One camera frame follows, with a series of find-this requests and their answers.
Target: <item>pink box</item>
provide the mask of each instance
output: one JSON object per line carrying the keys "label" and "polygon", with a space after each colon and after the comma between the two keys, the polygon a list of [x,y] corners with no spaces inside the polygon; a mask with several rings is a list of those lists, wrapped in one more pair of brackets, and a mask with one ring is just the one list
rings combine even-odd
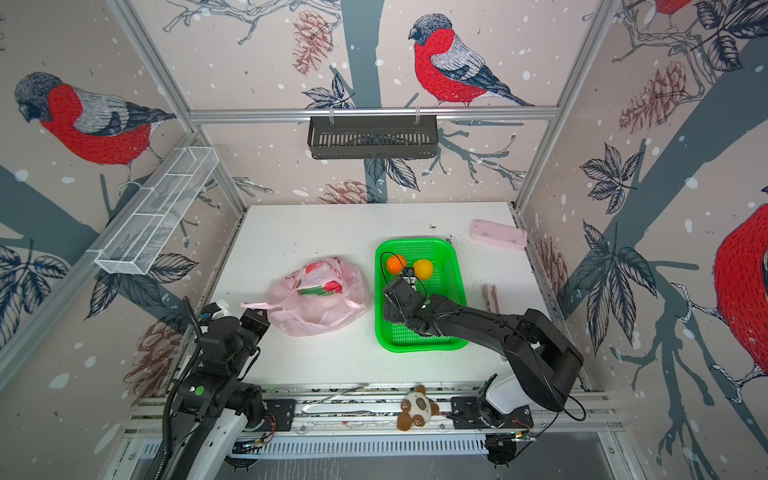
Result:
{"label": "pink box", "polygon": [[472,225],[469,227],[469,236],[478,242],[514,250],[524,250],[528,242],[528,232],[525,230],[478,219],[472,221]]}

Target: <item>orange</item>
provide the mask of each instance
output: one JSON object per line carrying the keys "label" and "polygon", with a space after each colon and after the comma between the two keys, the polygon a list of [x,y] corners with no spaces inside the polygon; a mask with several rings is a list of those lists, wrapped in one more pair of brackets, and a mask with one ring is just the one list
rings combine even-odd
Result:
{"label": "orange", "polygon": [[432,274],[435,272],[435,266],[432,265],[432,262],[430,262],[427,259],[421,259],[417,260],[416,263],[413,264],[413,274],[416,275],[416,278],[421,280],[422,282],[425,282],[426,280],[429,280],[432,278]]}
{"label": "orange", "polygon": [[406,258],[403,255],[390,255],[386,259],[386,271],[392,275],[399,275],[402,272],[402,268],[408,265]]}

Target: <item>black wire basket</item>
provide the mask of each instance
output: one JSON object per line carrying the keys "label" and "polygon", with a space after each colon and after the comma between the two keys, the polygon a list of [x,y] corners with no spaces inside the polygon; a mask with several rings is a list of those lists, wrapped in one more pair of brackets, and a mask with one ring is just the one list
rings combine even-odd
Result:
{"label": "black wire basket", "polygon": [[437,155],[437,117],[412,115],[312,117],[307,139],[317,160],[432,158]]}

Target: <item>panda plush toy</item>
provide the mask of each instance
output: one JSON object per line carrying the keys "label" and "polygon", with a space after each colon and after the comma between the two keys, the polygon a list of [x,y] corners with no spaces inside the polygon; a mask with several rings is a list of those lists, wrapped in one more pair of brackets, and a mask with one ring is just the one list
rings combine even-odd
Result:
{"label": "panda plush toy", "polygon": [[433,415],[440,413],[440,407],[427,398],[427,389],[419,385],[406,395],[400,404],[402,412],[397,416],[397,429],[407,432],[412,425],[423,427]]}

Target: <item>green basket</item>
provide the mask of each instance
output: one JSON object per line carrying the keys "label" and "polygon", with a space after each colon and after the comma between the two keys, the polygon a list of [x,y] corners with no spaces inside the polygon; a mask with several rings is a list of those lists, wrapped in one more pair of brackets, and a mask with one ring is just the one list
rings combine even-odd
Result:
{"label": "green basket", "polygon": [[[452,336],[420,336],[412,332],[405,325],[395,325],[384,320],[384,278],[389,283],[395,278],[394,275],[386,271],[386,261],[391,255],[384,252],[392,252],[403,255],[408,262],[408,266],[422,258],[426,258],[435,265],[435,272],[432,278],[424,282],[427,294],[445,295],[449,299],[467,304],[464,294],[464,282],[462,282],[462,273],[458,269],[458,259],[456,250],[445,240],[439,238],[414,238],[389,240],[376,249],[376,338],[384,348],[390,352],[423,352],[426,350],[456,350],[467,344],[466,340],[457,339]],[[384,267],[384,276],[382,276],[382,266]],[[420,293],[423,292],[421,283],[416,282],[416,287]]]}

